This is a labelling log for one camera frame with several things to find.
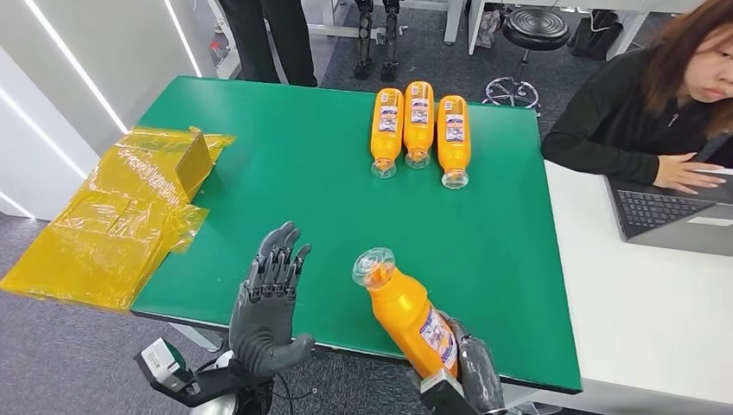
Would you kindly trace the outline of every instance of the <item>chrome stool base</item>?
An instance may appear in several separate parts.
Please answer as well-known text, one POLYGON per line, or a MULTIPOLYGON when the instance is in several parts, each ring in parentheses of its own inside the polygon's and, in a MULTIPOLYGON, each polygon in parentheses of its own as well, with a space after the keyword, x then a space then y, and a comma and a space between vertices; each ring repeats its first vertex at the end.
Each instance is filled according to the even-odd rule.
POLYGON ((539 94, 529 82, 517 81, 512 77, 492 80, 486 85, 484 104, 532 108, 539 117, 539 94))

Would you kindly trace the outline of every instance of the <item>laptop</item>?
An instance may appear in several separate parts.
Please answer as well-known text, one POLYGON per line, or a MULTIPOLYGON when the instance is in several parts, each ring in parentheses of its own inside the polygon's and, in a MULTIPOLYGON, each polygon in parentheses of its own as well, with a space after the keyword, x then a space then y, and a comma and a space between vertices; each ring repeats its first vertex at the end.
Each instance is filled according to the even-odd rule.
POLYGON ((699 195, 607 177, 621 237, 632 244, 733 257, 733 140, 708 161, 729 169, 705 174, 727 182, 695 188, 699 195))

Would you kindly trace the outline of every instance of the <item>yellow plastic bag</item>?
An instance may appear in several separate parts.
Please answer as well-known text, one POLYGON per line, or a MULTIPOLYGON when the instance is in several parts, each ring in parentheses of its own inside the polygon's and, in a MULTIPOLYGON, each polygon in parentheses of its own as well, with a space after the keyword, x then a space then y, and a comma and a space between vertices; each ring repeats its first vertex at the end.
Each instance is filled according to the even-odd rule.
POLYGON ((185 252, 207 210, 189 203, 231 136, 135 128, 112 146, 0 289, 128 310, 169 252, 185 252))

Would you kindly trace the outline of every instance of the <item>laptop keyboard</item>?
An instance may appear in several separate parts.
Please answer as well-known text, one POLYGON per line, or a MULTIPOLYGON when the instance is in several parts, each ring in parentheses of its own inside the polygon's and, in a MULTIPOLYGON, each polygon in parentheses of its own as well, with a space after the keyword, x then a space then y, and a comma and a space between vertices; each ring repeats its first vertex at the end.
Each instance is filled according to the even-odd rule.
POLYGON ((626 222, 635 227, 655 228, 696 214, 708 201, 617 190, 626 222))

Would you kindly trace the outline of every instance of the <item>stool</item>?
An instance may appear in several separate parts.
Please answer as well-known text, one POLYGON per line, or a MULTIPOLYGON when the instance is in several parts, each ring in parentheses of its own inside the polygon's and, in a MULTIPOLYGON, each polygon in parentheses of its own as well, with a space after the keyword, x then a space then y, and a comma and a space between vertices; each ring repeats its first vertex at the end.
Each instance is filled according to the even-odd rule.
POLYGON ((486 85, 483 103, 533 108, 539 117, 539 94, 529 82, 521 80, 529 54, 533 50, 555 50, 570 38, 568 23, 557 14, 543 9, 521 9, 507 16, 501 31, 511 43, 526 49, 513 77, 492 80, 486 85))

